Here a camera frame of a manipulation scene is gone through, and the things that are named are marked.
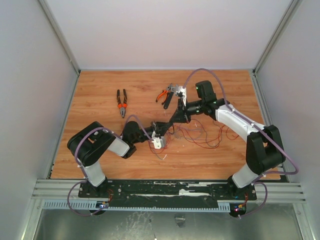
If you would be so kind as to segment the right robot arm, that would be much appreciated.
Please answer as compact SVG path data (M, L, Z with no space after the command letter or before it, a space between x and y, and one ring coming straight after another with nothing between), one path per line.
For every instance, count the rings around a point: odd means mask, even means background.
M176 86L177 109L170 119L172 123L187 123L192 115L205 114L213 120L233 130L246 143L245 164L229 178L227 194L239 199L245 193L245 187L260 175L285 161L280 132L274 125L265 126L238 112L224 98L218 99L210 81L195 85L198 101L187 101L187 90Z

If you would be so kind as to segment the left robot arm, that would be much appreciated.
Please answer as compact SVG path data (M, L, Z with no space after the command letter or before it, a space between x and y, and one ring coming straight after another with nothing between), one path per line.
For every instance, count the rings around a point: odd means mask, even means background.
M150 127L142 128L137 121L129 121L124 125L121 135L94 121L83 130L70 138L67 148L81 168L90 191L96 197L103 197L108 190L105 183L100 158L110 151L117 156L127 159L137 150L135 144L148 141L155 149L165 147L165 134L173 126L171 122L154 121Z

